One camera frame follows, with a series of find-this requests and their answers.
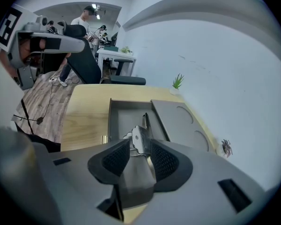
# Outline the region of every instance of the white t-shirt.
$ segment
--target white t-shirt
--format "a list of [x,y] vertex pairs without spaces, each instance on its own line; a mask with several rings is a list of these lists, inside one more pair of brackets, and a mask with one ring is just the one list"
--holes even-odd
[[73,19],[73,21],[71,22],[71,25],[76,25],[76,24],[82,25],[85,28],[86,32],[90,32],[89,23],[83,21],[80,17]]
[[[98,36],[99,34],[101,34],[101,31],[100,31],[100,30],[97,30],[97,31],[95,32],[95,35]],[[95,40],[93,41],[93,45],[98,46],[98,45],[99,45],[99,39],[95,39]]]

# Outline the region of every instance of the chair backrest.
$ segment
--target chair backrest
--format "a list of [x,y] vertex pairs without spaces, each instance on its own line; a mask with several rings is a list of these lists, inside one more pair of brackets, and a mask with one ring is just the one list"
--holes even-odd
[[101,80],[101,70],[95,61],[89,42],[85,38],[79,38],[84,41],[84,50],[80,53],[72,53],[67,58],[68,64],[77,74],[80,80],[85,84],[99,84]]

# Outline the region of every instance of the jeans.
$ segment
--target jeans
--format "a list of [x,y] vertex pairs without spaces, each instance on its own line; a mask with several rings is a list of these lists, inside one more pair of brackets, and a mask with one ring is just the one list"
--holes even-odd
[[93,45],[93,55],[94,55],[94,57],[95,57],[95,54],[98,51],[98,47],[99,47],[99,45]]
[[64,81],[67,79],[67,77],[69,76],[70,72],[71,72],[71,67],[70,67],[69,64],[66,64],[66,65],[62,68],[62,71],[61,71],[61,73],[60,73],[60,75],[59,75],[59,79],[60,79],[62,82],[64,82]]

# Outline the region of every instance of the gray robot arm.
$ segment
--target gray robot arm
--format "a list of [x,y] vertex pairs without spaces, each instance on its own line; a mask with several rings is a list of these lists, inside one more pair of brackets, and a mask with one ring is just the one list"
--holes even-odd
[[47,18],[13,4],[0,25],[0,48],[8,53],[10,64],[17,69],[20,87],[31,88],[38,74],[50,71],[41,67],[31,67],[20,58],[20,42],[23,39],[42,38],[46,40],[45,49],[32,53],[56,54],[62,61],[67,53],[79,53],[84,49],[81,40],[46,32]]

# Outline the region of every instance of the wooden floor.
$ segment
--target wooden floor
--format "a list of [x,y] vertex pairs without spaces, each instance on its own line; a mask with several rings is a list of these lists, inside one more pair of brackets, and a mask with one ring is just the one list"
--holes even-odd
[[[37,78],[33,88],[25,90],[25,95],[23,98],[29,119],[36,120],[45,115],[52,89],[50,105],[43,122],[38,125],[37,122],[30,121],[30,124],[34,134],[56,143],[60,143],[61,141],[63,119],[74,87],[78,84],[82,84],[77,75],[71,71],[68,78],[71,76],[72,78],[67,81],[67,87],[62,87],[58,81],[56,81],[52,86],[52,84],[49,82],[49,79],[52,76],[58,76],[61,73],[61,70],[62,67],[55,75],[55,72],[51,72]],[[19,104],[17,107],[17,111],[21,117],[26,117],[21,104]],[[13,120],[25,133],[31,134],[26,120],[19,119],[17,117],[14,117]]]

